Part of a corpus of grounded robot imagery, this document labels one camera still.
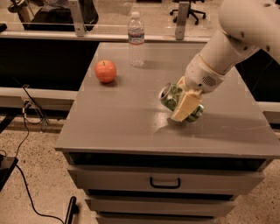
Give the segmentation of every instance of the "black electrical cable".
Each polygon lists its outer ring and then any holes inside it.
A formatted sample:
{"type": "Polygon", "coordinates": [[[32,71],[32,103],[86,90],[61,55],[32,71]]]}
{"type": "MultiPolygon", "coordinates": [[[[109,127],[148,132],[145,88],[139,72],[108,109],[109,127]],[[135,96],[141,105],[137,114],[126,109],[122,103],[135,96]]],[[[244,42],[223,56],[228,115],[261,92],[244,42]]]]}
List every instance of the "black electrical cable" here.
{"type": "Polygon", "coordinates": [[[30,96],[30,94],[27,92],[26,88],[23,87],[23,90],[26,92],[26,94],[28,95],[28,97],[34,102],[34,104],[39,108],[42,109],[35,101],[34,99],[30,96]]]}
{"type": "Polygon", "coordinates": [[[27,135],[25,136],[24,140],[19,144],[19,146],[17,147],[17,154],[16,154],[16,157],[18,156],[18,152],[19,152],[19,149],[21,147],[21,145],[23,144],[23,142],[26,140],[26,138],[29,136],[29,129],[27,128],[26,126],[26,121],[25,121],[25,114],[23,114],[23,118],[24,118],[24,127],[26,128],[27,130],[27,135]]]}
{"type": "Polygon", "coordinates": [[[246,80],[246,76],[244,75],[244,69],[243,69],[243,64],[242,62],[239,64],[240,66],[240,70],[239,70],[239,73],[241,74],[241,77],[244,79],[244,82],[247,84],[247,80],[246,80]]]}
{"type": "Polygon", "coordinates": [[[41,118],[38,122],[30,122],[30,121],[28,121],[28,119],[27,118],[25,118],[25,120],[29,123],[29,124],[34,124],[34,125],[36,125],[36,124],[40,124],[42,121],[43,121],[43,119],[41,118]]]}
{"type": "Polygon", "coordinates": [[[7,157],[7,152],[5,150],[0,150],[0,151],[3,151],[3,153],[5,153],[5,156],[7,157]]]}
{"type": "Polygon", "coordinates": [[[16,167],[19,169],[19,171],[20,171],[20,173],[21,173],[21,175],[22,175],[22,177],[23,177],[23,179],[24,179],[24,185],[25,185],[25,188],[26,188],[26,191],[27,191],[27,194],[28,194],[28,197],[29,197],[29,199],[30,199],[31,206],[32,206],[32,209],[34,210],[34,212],[35,212],[37,215],[39,215],[39,216],[43,216],[43,217],[46,217],[46,218],[52,218],[52,219],[55,219],[55,220],[60,221],[62,224],[65,224],[64,221],[63,221],[62,219],[60,219],[60,218],[58,218],[58,217],[56,217],[56,216],[52,216],[52,215],[48,215],[48,214],[42,214],[42,213],[39,213],[39,212],[36,210],[36,208],[35,208],[35,206],[34,206],[34,203],[33,203],[33,200],[32,200],[32,196],[31,196],[30,191],[29,191],[29,189],[28,189],[28,185],[27,185],[27,182],[26,182],[25,175],[24,175],[23,171],[19,168],[18,165],[16,165],[16,167]]]}
{"type": "Polygon", "coordinates": [[[255,85],[252,87],[252,90],[251,90],[251,93],[253,93],[257,87],[257,85],[259,84],[259,81],[260,79],[263,77],[263,74],[265,72],[265,70],[271,65],[271,63],[273,62],[274,60],[272,59],[269,64],[262,70],[261,74],[259,75],[259,77],[257,78],[256,82],[255,82],[255,85]]]}
{"type": "Polygon", "coordinates": [[[19,86],[22,86],[20,84],[20,82],[12,75],[10,69],[6,68],[5,66],[3,66],[2,64],[0,64],[0,67],[3,68],[4,70],[6,70],[7,75],[9,75],[19,86]]]}

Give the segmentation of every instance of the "chair leg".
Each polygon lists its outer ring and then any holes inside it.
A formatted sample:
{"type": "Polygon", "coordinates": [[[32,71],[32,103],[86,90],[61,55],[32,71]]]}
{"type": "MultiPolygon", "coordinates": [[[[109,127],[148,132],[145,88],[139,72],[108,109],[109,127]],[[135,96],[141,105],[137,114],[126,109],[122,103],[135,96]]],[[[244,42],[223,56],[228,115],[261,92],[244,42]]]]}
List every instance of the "chair leg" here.
{"type": "Polygon", "coordinates": [[[203,19],[205,19],[207,17],[207,14],[204,11],[200,11],[200,10],[189,10],[189,12],[187,13],[187,17],[189,18],[189,15],[191,14],[195,19],[195,24],[198,25],[199,24],[199,18],[195,15],[195,13],[199,13],[199,14],[203,14],[203,19]]]}
{"type": "Polygon", "coordinates": [[[173,14],[174,14],[175,11],[178,11],[178,10],[172,10],[169,14],[170,14],[171,16],[173,16],[173,14]]]}

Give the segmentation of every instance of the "green object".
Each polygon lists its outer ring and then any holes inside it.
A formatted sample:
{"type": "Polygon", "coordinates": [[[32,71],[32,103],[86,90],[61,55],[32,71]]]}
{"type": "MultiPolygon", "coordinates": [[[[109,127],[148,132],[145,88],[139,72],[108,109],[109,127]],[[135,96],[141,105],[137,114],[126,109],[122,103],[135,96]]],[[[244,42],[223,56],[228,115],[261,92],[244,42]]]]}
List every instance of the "green object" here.
{"type": "MultiPolygon", "coordinates": [[[[161,103],[171,111],[174,111],[179,103],[179,98],[183,90],[176,84],[167,83],[160,93],[159,99],[161,103]]],[[[189,123],[195,122],[202,116],[204,107],[200,104],[186,119],[189,123]]]]}

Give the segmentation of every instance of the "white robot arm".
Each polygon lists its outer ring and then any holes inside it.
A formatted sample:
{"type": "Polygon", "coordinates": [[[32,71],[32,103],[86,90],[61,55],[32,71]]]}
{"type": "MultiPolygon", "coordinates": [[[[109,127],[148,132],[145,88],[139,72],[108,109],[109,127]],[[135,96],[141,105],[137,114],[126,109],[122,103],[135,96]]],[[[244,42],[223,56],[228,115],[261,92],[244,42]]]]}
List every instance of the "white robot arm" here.
{"type": "Polygon", "coordinates": [[[224,0],[220,29],[185,70],[178,85],[184,90],[171,119],[182,122],[214,91],[227,72],[260,48],[280,64],[280,6],[273,0],[224,0]]]}

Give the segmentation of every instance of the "water bottle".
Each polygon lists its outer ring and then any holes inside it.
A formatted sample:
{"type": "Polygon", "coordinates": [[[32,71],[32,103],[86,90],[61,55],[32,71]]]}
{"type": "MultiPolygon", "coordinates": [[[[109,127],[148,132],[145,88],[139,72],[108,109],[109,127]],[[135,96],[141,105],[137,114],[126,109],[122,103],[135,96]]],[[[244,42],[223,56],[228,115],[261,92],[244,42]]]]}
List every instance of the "water bottle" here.
{"type": "Polygon", "coordinates": [[[141,67],[144,64],[144,23],[138,11],[131,13],[128,34],[129,63],[133,67],[141,67]]]}

